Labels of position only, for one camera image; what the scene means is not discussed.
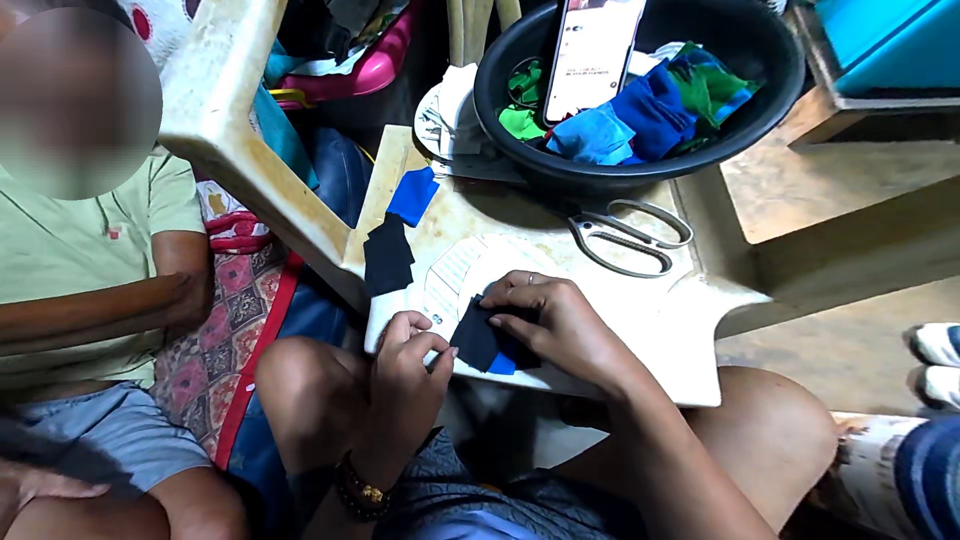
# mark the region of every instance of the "teal box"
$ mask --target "teal box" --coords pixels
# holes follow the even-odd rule
[[[837,90],[960,88],[960,0],[819,0]]]

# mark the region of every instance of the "black plastic basin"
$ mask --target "black plastic basin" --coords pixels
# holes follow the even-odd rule
[[[635,49],[654,51],[668,41],[691,40],[737,76],[763,82],[756,95],[724,122],[710,143],[684,156],[639,165],[577,163],[541,152],[510,135],[497,120],[510,103],[507,79],[532,56],[553,61],[560,13],[540,6],[507,29],[477,70],[473,99],[487,135],[516,161],[533,187],[583,197],[605,196],[690,174],[745,150],[784,118],[800,95],[804,59],[783,22],[757,0],[649,0]]]

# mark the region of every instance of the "scissor handle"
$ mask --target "scissor handle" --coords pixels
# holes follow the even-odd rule
[[[566,223],[567,223],[567,226],[570,228],[570,230],[573,232],[573,238],[576,240],[577,245],[580,247],[581,251],[583,251],[587,257],[593,260],[593,262],[596,262],[597,264],[603,266],[604,268],[607,268],[608,270],[613,270],[613,272],[616,272],[617,274],[623,274],[625,276],[631,276],[634,278],[659,278],[662,276],[666,276],[667,274],[670,273],[670,270],[673,269],[673,259],[670,258],[670,256],[667,255],[666,253],[656,250],[650,246],[647,246],[638,242],[634,242],[633,240],[624,238],[622,236],[617,236],[616,234],[604,233],[602,231],[594,231],[593,233],[588,234],[587,238],[596,236],[601,240],[607,240],[608,242],[611,242],[626,248],[630,248],[644,255],[649,255],[650,257],[656,258],[657,260],[660,261],[660,271],[657,274],[645,274],[642,272],[634,272],[633,270],[627,270],[626,268],[622,268],[611,262],[607,262],[606,260],[601,258],[599,255],[593,253],[593,250],[591,250],[590,247],[587,245],[587,238],[584,238],[584,235],[580,232],[580,226],[577,224],[577,222],[573,218],[567,218]]]
[[[607,205],[607,213],[612,213],[612,209],[615,206],[624,206],[631,209],[636,209],[645,213],[648,213],[656,218],[658,218],[663,223],[666,223],[670,226],[671,229],[676,231],[680,235],[680,240],[677,242],[670,242],[662,238],[657,238],[651,236],[643,231],[635,229],[630,225],[616,219],[615,217],[610,217],[608,215],[601,215],[594,212],[583,212],[579,216],[581,219],[588,221],[595,221],[597,223],[602,223],[608,227],[613,227],[622,233],[629,234],[634,238],[638,238],[646,241],[647,243],[653,244],[655,247],[663,248],[665,250],[675,250],[682,248],[686,244],[690,243],[690,240],[693,239],[693,229],[681,218],[673,215],[669,211],[658,207],[657,205],[651,205],[650,203],[641,203],[639,201],[631,201],[629,199],[616,199],[611,201]]]

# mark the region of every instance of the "patterned mat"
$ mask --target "patterned mat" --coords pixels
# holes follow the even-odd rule
[[[150,394],[171,422],[193,432],[211,459],[218,451],[240,370],[251,360],[274,304],[286,259],[279,242],[251,255],[214,256],[209,318],[157,355],[156,384]]]

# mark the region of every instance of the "green fabric scrap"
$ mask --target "green fabric scrap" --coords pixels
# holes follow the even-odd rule
[[[515,71],[507,81],[507,88],[510,90],[511,97],[515,103],[536,107],[540,103],[541,87],[540,76],[543,69],[540,67],[540,60],[532,60],[526,67]]]
[[[510,105],[500,113],[500,124],[519,140],[530,140],[546,135],[546,130],[537,125],[537,112]]]
[[[688,42],[667,65],[670,78],[680,90],[684,108],[700,115],[697,137],[687,142],[687,149],[703,144],[698,140],[713,135],[743,101],[750,99],[759,85],[733,75],[713,55],[693,42]]]

